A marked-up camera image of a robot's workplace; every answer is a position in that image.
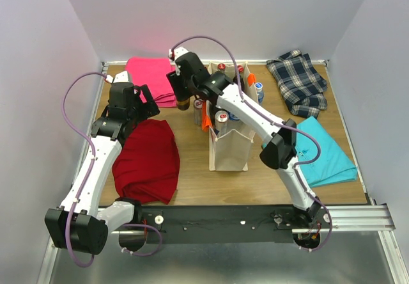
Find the black can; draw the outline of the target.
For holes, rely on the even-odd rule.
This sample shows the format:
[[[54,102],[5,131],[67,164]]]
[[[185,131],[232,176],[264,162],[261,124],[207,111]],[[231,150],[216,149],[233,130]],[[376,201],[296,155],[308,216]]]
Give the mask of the black can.
[[[176,97],[176,107],[180,111],[186,111],[190,107],[191,93],[186,89],[178,89],[174,91]]]

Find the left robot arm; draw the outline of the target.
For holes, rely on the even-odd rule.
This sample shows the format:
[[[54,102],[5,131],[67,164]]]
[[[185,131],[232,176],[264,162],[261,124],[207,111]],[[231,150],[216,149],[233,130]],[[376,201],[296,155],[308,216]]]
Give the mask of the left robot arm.
[[[58,207],[45,215],[57,248],[98,255],[109,233],[123,225],[133,230],[142,223],[141,204],[135,199],[118,198],[103,211],[98,206],[107,176],[125,141],[139,123],[159,112],[147,85],[111,85],[104,115],[86,136],[89,150],[71,190]]]

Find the silver can front table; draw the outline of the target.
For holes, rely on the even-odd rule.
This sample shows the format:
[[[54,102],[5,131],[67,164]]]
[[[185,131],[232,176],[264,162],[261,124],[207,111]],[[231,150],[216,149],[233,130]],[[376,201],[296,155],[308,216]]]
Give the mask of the silver can front table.
[[[215,114],[215,127],[214,131],[216,135],[223,136],[227,132],[229,116],[224,110],[217,111]]]

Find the clear water bottle blue label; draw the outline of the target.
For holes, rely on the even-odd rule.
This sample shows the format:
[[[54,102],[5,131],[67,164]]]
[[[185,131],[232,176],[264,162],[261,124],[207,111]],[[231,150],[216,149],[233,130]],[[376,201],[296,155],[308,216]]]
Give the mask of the clear water bottle blue label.
[[[239,122],[240,121],[240,119],[237,116],[235,116],[233,113],[231,113],[229,111],[228,111],[228,116],[229,116],[229,120],[232,121],[232,122]]]

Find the beige canvas tote bag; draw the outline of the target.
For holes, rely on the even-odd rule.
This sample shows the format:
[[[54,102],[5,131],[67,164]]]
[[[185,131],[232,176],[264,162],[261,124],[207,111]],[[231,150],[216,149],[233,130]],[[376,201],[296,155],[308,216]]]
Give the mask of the beige canvas tote bag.
[[[235,68],[232,63],[221,61],[211,61],[207,66],[210,74],[215,73],[217,65],[224,63],[226,65],[225,74],[233,78]],[[244,67],[245,91],[243,92],[250,99],[258,103],[258,97],[255,89],[256,78],[251,73],[247,61],[239,61],[238,65]],[[243,122],[232,122],[228,120],[227,132],[223,136],[217,136],[215,127],[215,114],[219,110],[211,109],[209,101],[203,101],[202,124],[203,130],[208,131],[209,138],[209,170],[210,171],[247,171],[247,162],[249,160],[251,146],[255,132],[246,126]]]

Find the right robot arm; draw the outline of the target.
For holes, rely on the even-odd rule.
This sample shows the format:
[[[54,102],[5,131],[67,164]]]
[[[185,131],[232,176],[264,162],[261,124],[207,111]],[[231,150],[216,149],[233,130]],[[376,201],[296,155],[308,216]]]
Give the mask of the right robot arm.
[[[244,95],[238,81],[219,71],[210,74],[197,54],[180,47],[169,51],[169,59],[176,69],[167,78],[177,100],[197,96],[229,111],[249,126],[265,144],[259,158],[265,166],[276,170],[289,192],[296,224],[307,228],[315,223],[321,206],[300,170],[295,149],[296,123],[280,119]]]

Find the cola glass bottle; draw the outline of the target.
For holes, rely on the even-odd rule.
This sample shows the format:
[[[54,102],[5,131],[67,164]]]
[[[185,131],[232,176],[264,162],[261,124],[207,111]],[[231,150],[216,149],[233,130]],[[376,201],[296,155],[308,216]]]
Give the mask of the cola glass bottle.
[[[224,74],[225,71],[226,71],[226,65],[225,65],[224,63],[219,63],[219,64],[217,65],[217,70],[218,70],[220,73]]]

